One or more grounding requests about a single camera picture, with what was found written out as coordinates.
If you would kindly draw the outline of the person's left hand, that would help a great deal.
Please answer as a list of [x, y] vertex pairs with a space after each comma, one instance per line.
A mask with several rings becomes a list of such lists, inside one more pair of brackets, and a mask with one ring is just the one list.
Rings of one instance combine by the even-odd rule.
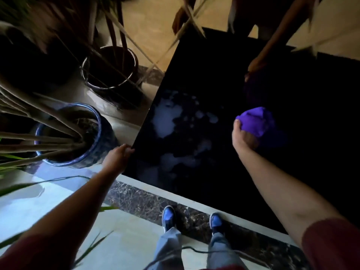
[[121, 159], [119, 146], [111, 150], [102, 162], [100, 174], [106, 177], [116, 178], [126, 169], [129, 159]]

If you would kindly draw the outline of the person's right hand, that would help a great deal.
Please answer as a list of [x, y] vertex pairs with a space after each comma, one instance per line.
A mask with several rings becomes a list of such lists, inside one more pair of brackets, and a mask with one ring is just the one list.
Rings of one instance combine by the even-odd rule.
[[232, 145], [239, 157], [245, 150], [255, 150], [259, 146], [259, 141], [253, 134], [245, 130], [242, 130], [242, 134], [242, 139], [232, 138]]

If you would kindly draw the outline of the purple cleaning cloth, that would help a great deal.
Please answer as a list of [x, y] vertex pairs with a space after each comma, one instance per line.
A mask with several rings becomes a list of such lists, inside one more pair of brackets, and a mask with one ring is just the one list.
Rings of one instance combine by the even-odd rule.
[[241, 129], [251, 133], [258, 139], [274, 137], [278, 134], [275, 119], [272, 112], [264, 107], [257, 107], [236, 116], [240, 121]]

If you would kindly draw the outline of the person's right forearm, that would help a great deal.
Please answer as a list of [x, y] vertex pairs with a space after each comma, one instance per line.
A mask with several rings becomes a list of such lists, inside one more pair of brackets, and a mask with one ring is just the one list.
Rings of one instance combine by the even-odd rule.
[[345, 219], [323, 196], [249, 147], [240, 145], [235, 150], [261, 196], [298, 246], [312, 224]]

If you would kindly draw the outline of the person's left forearm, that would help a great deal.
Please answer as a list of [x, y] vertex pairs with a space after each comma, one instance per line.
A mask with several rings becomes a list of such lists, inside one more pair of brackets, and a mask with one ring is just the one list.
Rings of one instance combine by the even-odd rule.
[[91, 230], [101, 205], [121, 169], [105, 167], [30, 229], [16, 243], [29, 238], [48, 239], [76, 254]]

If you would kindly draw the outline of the blue glazed plant pot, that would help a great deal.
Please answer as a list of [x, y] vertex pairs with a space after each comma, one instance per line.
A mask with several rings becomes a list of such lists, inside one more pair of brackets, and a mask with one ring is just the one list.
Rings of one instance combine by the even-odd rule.
[[119, 145], [110, 122], [93, 106], [71, 103], [59, 108], [58, 112], [85, 131], [87, 145], [67, 154], [43, 159], [45, 163], [55, 167], [88, 168], [101, 163], [108, 152]]

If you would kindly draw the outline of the white cleaning foam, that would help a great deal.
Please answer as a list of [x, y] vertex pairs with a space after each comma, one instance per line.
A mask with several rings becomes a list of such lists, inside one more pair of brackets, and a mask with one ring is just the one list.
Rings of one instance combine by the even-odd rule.
[[165, 187], [214, 172], [223, 114], [220, 102], [165, 90], [139, 136], [137, 179]]

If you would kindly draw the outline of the dark metal-rimmed plant pot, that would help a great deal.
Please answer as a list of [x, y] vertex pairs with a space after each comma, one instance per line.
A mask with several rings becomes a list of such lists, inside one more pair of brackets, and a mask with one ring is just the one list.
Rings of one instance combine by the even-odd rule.
[[139, 64], [131, 49], [112, 45], [100, 48], [101, 56], [92, 54], [82, 64], [81, 77], [99, 97], [116, 108], [137, 109], [143, 92], [135, 86], [139, 80]]

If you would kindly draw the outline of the black glossy table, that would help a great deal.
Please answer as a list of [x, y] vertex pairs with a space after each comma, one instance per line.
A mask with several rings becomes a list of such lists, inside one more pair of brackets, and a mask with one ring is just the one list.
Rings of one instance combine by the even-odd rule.
[[259, 154], [315, 189], [360, 227], [360, 61], [325, 53], [315, 58], [286, 46], [245, 83], [248, 65], [264, 42], [237, 40], [208, 28], [205, 34], [203, 39], [191, 30], [180, 40], [134, 141], [125, 176], [138, 180], [139, 136], [165, 90], [212, 99], [224, 106], [216, 170], [176, 185], [149, 185], [285, 233], [232, 146], [236, 116], [265, 107], [285, 141], [278, 148], [259, 148]]

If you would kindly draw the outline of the blue left shoe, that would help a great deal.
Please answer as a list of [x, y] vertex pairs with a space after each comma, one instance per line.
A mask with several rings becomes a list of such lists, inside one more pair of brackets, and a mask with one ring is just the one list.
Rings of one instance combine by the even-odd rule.
[[161, 222], [164, 232], [169, 231], [173, 227], [176, 228], [177, 226], [176, 212], [171, 205], [168, 205], [164, 208]]

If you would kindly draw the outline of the blue shoe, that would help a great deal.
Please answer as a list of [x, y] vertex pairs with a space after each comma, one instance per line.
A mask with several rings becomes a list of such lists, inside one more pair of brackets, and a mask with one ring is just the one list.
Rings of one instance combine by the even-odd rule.
[[223, 236], [225, 235], [225, 223], [223, 218], [219, 213], [212, 213], [209, 217], [209, 226], [212, 232], [212, 235], [215, 235], [216, 233], [220, 233]]
[[177, 226], [176, 212], [171, 205], [168, 205], [164, 208], [161, 222], [164, 232], [169, 231], [173, 227], [176, 228]]

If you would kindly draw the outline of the plant with pale thick stalks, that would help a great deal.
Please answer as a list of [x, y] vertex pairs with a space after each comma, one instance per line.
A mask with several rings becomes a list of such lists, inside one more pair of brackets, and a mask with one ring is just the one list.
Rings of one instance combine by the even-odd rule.
[[44, 152], [36, 157], [17, 159], [0, 163], [0, 173], [8, 172], [20, 166], [53, 158], [61, 154], [69, 154], [82, 150], [89, 144], [85, 139], [85, 131], [74, 122], [69, 121], [59, 111], [42, 103], [34, 96], [16, 88], [0, 74], [0, 113], [32, 119], [40, 126], [47, 126], [66, 135], [66, 137], [36, 136], [27, 133], [1, 132], [0, 139], [23, 141], [39, 141], [34, 145], [0, 145], [0, 156], [17, 153]]

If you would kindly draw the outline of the blue right shoe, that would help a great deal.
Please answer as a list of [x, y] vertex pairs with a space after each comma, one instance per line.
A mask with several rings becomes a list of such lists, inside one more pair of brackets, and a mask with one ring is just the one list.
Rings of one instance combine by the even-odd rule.
[[209, 217], [209, 226], [212, 232], [212, 235], [215, 235], [216, 233], [220, 233], [223, 236], [225, 235], [225, 223], [223, 218], [219, 213], [212, 213]]

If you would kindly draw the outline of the light blue jeans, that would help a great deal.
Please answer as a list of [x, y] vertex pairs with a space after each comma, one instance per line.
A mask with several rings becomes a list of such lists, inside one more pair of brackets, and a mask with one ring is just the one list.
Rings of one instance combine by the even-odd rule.
[[[172, 227], [160, 237], [154, 260], [162, 260], [150, 266], [148, 270], [184, 270], [181, 236], [181, 232]], [[248, 270], [220, 229], [213, 229], [208, 251], [210, 253], [207, 255], [206, 268], [201, 270]]]

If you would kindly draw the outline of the plant with dark thin stems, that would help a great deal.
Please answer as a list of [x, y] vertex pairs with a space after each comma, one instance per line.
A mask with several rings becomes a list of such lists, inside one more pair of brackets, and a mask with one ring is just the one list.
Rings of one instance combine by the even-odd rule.
[[155, 68], [164, 76], [165, 73], [159, 68], [158, 63], [180, 40], [188, 26], [194, 26], [200, 35], [205, 37], [205, 32], [198, 25], [197, 19], [208, 0], [202, 0], [195, 10], [190, 0], [182, 0], [181, 8], [188, 19], [176, 33], [168, 49], [157, 61], [153, 61], [126, 31], [123, 2], [124, 0], [0, 0], [0, 29], [20, 30], [45, 53], [50, 37], [58, 37], [58, 29], [67, 28], [91, 54], [110, 64], [100, 55], [100, 48], [94, 42], [97, 20], [104, 17], [113, 47], [117, 45], [115, 30], [118, 30], [123, 48], [128, 50], [127, 41], [130, 41], [151, 63], [136, 83], [130, 81], [134, 86], [139, 86]]

